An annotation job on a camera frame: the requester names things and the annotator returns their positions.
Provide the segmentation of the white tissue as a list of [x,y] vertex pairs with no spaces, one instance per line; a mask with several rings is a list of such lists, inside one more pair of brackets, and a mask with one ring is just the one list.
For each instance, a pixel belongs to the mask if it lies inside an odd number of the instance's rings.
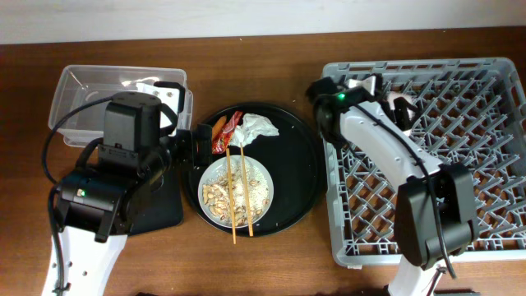
[[265,116],[246,113],[242,124],[236,126],[230,146],[241,148],[250,145],[259,136],[278,136],[279,129]]

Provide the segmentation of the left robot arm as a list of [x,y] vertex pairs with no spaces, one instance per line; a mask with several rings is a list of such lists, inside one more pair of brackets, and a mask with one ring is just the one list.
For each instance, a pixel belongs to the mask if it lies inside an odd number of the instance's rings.
[[104,135],[48,195],[52,249],[44,295],[101,295],[137,216],[172,168],[211,162],[212,128],[177,131],[160,98],[120,92],[108,98]]

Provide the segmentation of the pink bowl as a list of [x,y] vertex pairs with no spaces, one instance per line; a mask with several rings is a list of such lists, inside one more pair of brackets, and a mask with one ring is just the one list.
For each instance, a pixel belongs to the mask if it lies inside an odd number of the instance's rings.
[[387,101],[394,116],[395,125],[406,136],[409,136],[415,118],[419,115],[419,109],[413,103],[413,97],[391,91],[387,94]]

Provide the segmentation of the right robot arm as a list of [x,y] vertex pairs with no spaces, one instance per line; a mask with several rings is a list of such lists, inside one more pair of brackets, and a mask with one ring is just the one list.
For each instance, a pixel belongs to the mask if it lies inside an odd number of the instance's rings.
[[311,83],[306,96],[323,138],[336,147],[356,145],[396,192],[394,238],[402,257],[380,293],[432,295],[445,273],[456,276],[451,257],[478,240],[473,175],[412,141],[420,114],[414,98],[382,84],[380,74],[339,82],[324,77]]

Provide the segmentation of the wooden chopstick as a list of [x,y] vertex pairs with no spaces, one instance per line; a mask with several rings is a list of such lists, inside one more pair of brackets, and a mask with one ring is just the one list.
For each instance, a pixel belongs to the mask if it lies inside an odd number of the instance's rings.
[[249,237],[253,237],[254,233],[253,233],[253,223],[252,223],[252,214],[251,214],[251,204],[250,204],[250,197],[249,197],[248,183],[247,183],[247,169],[246,169],[245,155],[244,155],[244,149],[243,149],[242,144],[240,144],[240,152],[241,152],[244,197],[245,197],[246,211],[247,211],[248,233],[249,233]]
[[233,197],[233,185],[232,185],[232,170],[231,170],[231,160],[229,148],[226,148],[226,160],[227,160],[227,178],[228,178],[228,197],[229,197],[229,208],[230,208],[230,221],[231,221],[231,230],[233,236],[233,245],[237,244],[237,235],[236,235],[236,220],[235,220],[235,200]]

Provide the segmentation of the orange carrot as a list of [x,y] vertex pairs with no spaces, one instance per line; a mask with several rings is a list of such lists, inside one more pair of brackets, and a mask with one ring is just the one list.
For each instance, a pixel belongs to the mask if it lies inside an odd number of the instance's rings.
[[226,116],[222,116],[215,123],[215,125],[212,127],[212,137],[211,137],[212,140],[214,140],[219,135],[219,133],[221,132],[221,130],[222,130],[223,126],[226,124],[226,122],[227,122],[227,117]]

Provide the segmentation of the red snack wrapper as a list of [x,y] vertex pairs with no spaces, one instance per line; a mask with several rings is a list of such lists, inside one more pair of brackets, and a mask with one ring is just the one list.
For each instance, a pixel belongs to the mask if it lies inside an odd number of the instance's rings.
[[212,153],[214,155],[223,154],[228,147],[228,144],[233,136],[233,133],[242,118],[242,111],[236,111],[230,118],[227,118],[226,124],[223,126],[219,135],[212,140]]

